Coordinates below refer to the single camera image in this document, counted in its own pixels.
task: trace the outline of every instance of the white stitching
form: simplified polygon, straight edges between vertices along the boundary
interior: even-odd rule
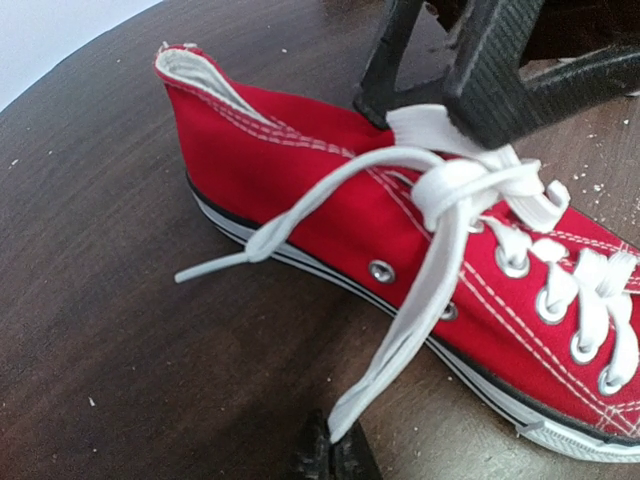
[[[475,272],[475,270],[473,269],[473,267],[468,263],[465,262],[468,271],[470,271],[475,277],[476,280],[478,280],[480,282],[481,285],[483,285],[483,280],[482,278],[477,274],[477,272]],[[571,385],[568,381],[566,381],[564,378],[562,378],[562,375],[560,375],[560,373],[558,373],[551,365],[549,365],[543,358],[542,356],[536,352],[533,347],[531,347],[531,345],[529,345],[527,343],[527,341],[520,335],[518,334],[518,332],[515,331],[515,329],[509,325],[505,319],[489,304],[489,302],[487,302],[484,297],[480,294],[480,292],[478,292],[478,290],[471,284],[471,282],[469,282],[469,280],[467,280],[466,278],[462,278],[463,283],[467,286],[467,288],[469,288],[469,290],[471,290],[471,292],[474,294],[474,296],[480,301],[480,303],[482,303],[482,305],[484,305],[484,307],[489,311],[489,313],[491,313],[501,324],[503,327],[505,327],[507,329],[507,331],[509,333],[511,333],[511,335],[513,335],[542,365],[543,367],[545,367],[554,377],[556,377],[556,379],[558,381],[560,381],[560,383],[564,384],[577,398],[579,398],[584,404],[586,404],[588,407],[590,407],[592,410],[594,410],[596,413],[598,413],[599,415],[606,415],[606,412],[603,412],[601,409],[599,409],[596,405],[592,404],[588,399],[586,399],[585,397],[583,397],[580,392],[578,392],[573,385]],[[490,287],[488,288],[488,285],[486,285],[486,283],[483,285],[483,287],[485,288],[485,290],[489,290]],[[491,295],[497,302],[498,304],[500,304],[500,306],[502,306],[503,308],[505,308],[504,302],[502,302],[502,299],[500,299],[500,297],[498,297],[497,295]],[[506,307],[505,311],[507,313],[509,313],[512,317],[513,317],[513,310],[511,310],[510,308]],[[555,356],[549,351],[548,348],[546,348],[544,345],[541,345],[540,340],[535,337],[535,335],[533,334],[533,332],[531,332],[531,330],[529,330],[526,326],[524,326],[523,324],[520,325],[521,327],[524,328],[524,330],[530,335],[533,336],[533,340],[536,341],[536,343],[539,344],[539,346],[542,347],[542,350],[547,354],[550,355],[551,358],[553,360],[557,359],[555,358]],[[568,372],[566,372],[566,369],[564,369],[564,367],[560,364],[559,365],[561,368],[560,370],[564,372],[565,374],[568,374]],[[626,432],[626,429],[617,424],[614,419],[610,418],[609,421],[613,424],[615,424],[621,431]]]

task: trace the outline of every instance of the white rubber sole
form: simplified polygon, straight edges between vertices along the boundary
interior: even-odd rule
[[[213,210],[195,194],[194,197],[207,218],[232,240],[244,244],[255,232]],[[396,309],[391,304],[292,245],[282,245],[273,254],[273,258],[340,285],[389,315],[395,315]],[[558,423],[487,381],[437,340],[429,337],[426,344],[487,405],[513,423],[518,436],[522,435],[545,448],[579,460],[606,463],[640,462],[640,445],[606,443]]]

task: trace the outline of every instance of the metal eyelet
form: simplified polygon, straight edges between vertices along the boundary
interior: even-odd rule
[[[456,318],[458,318],[458,307],[453,302],[449,302],[449,304],[440,315],[440,320],[443,322],[453,322]]]
[[[396,273],[393,267],[382,260],[374,260],[369,264],[369,273],[380,283],[393,283]]]
[[[477,234],[484,232],[484,222],[479,218],[476,219],[471,225],[469,225],[469,233]]]
[[[496,263],[509,278],[524,278],[531,271],[531,260],[528,255],[524,257],[524,262],[521,265],[515,265],[507,260],[502,247],[496,248]]]
[[[571,357],[573,361],[578,365],[586,365],[591,362],[596,357],[598,353],[597,348],[589,348],[587,350],[580,348],[579,345],[580,334],[576,332],[576,334],[571,339]]]
[[[540,290],[536,298],[536,312],[538,312],[540,320],[544,323],[548,325],[558,325],[567,314],[567,307],[558,309],[556,312],[549,310],[547,306],[548,295],[549,293],[546,288]]]
[[[600,372],[600,376],[598,377],[598,390],[600,390],[600,394],[604,396],[614,395],[620,391],[622,388],[622,384],[620,385],[611,385],[607,382],[607,376],[609,375],[609,367],[605,367],[602,372]]]

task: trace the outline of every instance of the canvas shoe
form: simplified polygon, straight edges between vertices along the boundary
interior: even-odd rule
[[[161,48],[155,68],[198,206],[245,244],[176,280],[273,257],[394,317],[331,413],[334,442],[426,341],[521,435],[640,461],[639,252],[545,189],[538,161],[483,151],[442,106],[391,112],[380,131],[235,83],[193,45]]]

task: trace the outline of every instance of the red canvas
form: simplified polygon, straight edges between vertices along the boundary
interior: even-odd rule
[[[185,60],[182,52],[200,61]],[[199,205],[241,242],[247,241],[242,232],[255,231],[291,209],[336,169],[397,142],[393,130],[378,130],[351,111],[235,83],[194,46],[163,48],[156,71],[175,111]],[[246,108],[238,102],[246,102]],[[457,158],[447,153],[441,156]],[[325,278],[393,313],[405,301],[433,235],[412,200],[422,173],[404,166],[361,171],[295,226],[286,245],[297,253],[287,260],[280,249],[276,258],[305,268],[301,258],[306,254],[311,259],[307,270],[324,268]],[[604,392],[607,379],[601,376],[604,371],[606,377],[614,349],[637,357],[638,250],[571,208],[544,233],[528,228],[504,201],[479,221],[476,227],[484,228],[469,235],[452,303],[428,345],[522,435],[576,458],[640,461],[640,375],[634,371],[623,385],[604,387]],[[555,262],[529,252],[526,274],[511,278],[496,257],[501,244],[491,225],[497,223],[524,232],[535,248],[564,247],[566,252]],[[585,250],[600,254],[602,268],[615,263],[613,257],[627,265],[635,261],[636,268],[618,287],[614,279],[595,285],[571,280],[580,291],[550,324],[539,307],[540,292],[550,282],[550,263],[571,276]],[[606,340],[582,364],[571,350],[581,308],[589,302],[601,308],[611,303],[609,298],[631,308],[630,326],[607,318]]]

